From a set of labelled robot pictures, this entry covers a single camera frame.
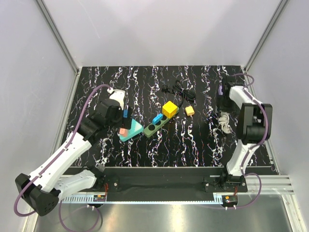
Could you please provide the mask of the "pink plug adapter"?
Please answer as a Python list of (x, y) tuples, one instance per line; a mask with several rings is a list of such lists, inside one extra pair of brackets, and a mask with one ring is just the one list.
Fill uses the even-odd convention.
[(128, 135), (128, 129), (120, 128), (120, 129), (119, 129), (119, 135), (121, 135), (121, 136), (123, 136), (123, 137), (127, 137), (127, 135)]

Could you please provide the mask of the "teal triangular power strip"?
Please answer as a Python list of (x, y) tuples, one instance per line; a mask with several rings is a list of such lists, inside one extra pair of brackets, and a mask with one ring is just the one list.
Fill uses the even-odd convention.
[(136, 120), (132, 120), (131, 122), (131, 129), (128, 131), (128, 134), (126, 137), (119, 134), (119, 138), (122, 142), (126, 142), (127, 140), (135, 137), (136, 135), (142, 133), (144, 130), (144, 127), (142, 124), (137, 122)]

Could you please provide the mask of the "dark blue cube adapter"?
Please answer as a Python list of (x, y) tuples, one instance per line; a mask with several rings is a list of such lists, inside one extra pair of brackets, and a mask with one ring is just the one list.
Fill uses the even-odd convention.
[(128, 109), (125, 109), (123, 111), (123, 118), (128, 118), (129, 117), (129, 110)]

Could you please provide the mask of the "purple power strip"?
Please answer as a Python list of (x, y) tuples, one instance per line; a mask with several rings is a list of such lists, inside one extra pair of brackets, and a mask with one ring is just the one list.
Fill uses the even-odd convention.
[(223, 95), (223, 86), (222, 85), (219, 85), (218, 94)]

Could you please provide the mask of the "green power strip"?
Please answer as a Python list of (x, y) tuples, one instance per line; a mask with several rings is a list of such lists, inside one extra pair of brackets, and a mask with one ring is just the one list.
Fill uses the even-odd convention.
[(163, 111), (162, 118), (160, 120), (156, 120), (155, 123), (150, 123), (147, 127), (144, 128), (143, 134), (150, 138), (154, 135), (158, 130), (160, 130), (166, 123), (168, 123), (179, 111), (179, 107), (176, 106), (175, 110), (172, 111), (173, 115), (170, 116), (168, 112)]

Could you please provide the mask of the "light blue plug adapter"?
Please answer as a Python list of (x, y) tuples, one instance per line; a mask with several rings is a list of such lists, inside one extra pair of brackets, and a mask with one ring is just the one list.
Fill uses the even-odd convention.
[(161, 119), (163, 118), (163, 114), (160, 113), (158, 114), (153, 120), (152, 120), (152, 124), (157, 124)]

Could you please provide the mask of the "yellow cube plug adapter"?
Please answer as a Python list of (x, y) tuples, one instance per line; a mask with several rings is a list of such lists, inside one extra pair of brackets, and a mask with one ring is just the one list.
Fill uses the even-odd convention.
[(172, 118), (177, 112), (178, 106), (175, 105), (173, 102), (168, 101), (162, 106), (162, 113), (167, 118)]

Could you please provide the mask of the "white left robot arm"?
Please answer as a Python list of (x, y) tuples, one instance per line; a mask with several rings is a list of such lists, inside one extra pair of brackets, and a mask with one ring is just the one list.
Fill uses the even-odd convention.
[(104, 179), (94, 172), (86, 170), (81, 176), (74, 176), (67, 183), (61, 183), (60, 177), (80, 157), (101, 139), (110, 128), (122, 126), (124, 100), (108, 98), (101, 100), (95, 111), (89, 116), (80, 115), (74, 131), (63, 145), (39, 168), (30, 174), (19, 174), (15, 179), (18, 196), (14, 203), (14, 212), (23, 199), (39, 216), (49, 214), (60, 200), (83, 189), (100, 191)]

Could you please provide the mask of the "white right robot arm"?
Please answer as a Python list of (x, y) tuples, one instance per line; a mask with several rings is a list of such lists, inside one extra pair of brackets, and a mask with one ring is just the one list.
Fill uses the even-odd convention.
[(231, 133), (230, 115), (237, 109), (237, 146), (218, 180), (220, 188), (227, 192), (244, 184), (245, 170), (252, 155), (271, 135), (272, 105), (257, 100), (241, 84), (223, 81), (219, 87), (217, 110), (219, 125), (226, 134)]

